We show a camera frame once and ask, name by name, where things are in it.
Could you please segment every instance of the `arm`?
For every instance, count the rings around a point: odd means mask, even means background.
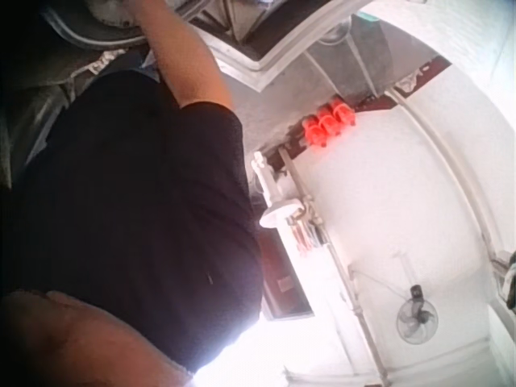
[[[154,50],[161,74],[180,107],[214,102],[232,109],[231,95],[210,49],[164,0],[127,0]]]

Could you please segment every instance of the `person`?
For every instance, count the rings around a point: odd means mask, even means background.
[[[3,339],[16,367],[49,385],[183,385],[260,313],[231,95],[164,0],[127,6],[164,83],[97,79],[6,207]]]

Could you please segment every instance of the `wall fan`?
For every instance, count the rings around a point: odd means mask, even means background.
[[[422,295],[420,285],[410,288],[412,298],[397,313],[397,332],[409,344],[419,345],[434,337],[439,325],[437,310]]]

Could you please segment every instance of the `red object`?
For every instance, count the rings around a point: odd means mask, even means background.
[[[340,98],[333,98],[330,102],[331,113],[344,126],[355,126],[355,111]]]
[[[343,130],[343,124],[335,119],[327,107],[321,107],[317,110],[317,118],[319,119],[319,125],[328,135],[340,135]]]
[[[302,122],[305,129],[305,138],[310,145],[317,145],[319,147],[326,147],[328,141],[328,133],[319,125],[315,117],[309,117]]]

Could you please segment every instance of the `black shirt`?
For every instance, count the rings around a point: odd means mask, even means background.
[[[105,76],[60,115],[12,199],[4,291],[103,308],[191,372],[258,318],[242,127],[222,106],[179,109],[149,77]]]

